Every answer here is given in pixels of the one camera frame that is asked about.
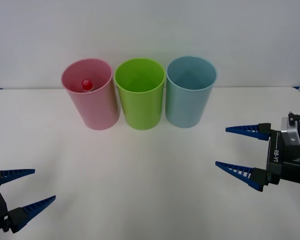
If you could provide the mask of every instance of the table surface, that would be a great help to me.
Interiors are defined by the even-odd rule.
[[[87,128],[62,89],[0,90],[0,169],[36,173],[0,187],[8,209],[56,195],[0,240],[300,240],[300,184],[258,192],[215,161],[266,167],[268,143],[225,127],[300,114],[292,87],[214,88],[188,129]]]

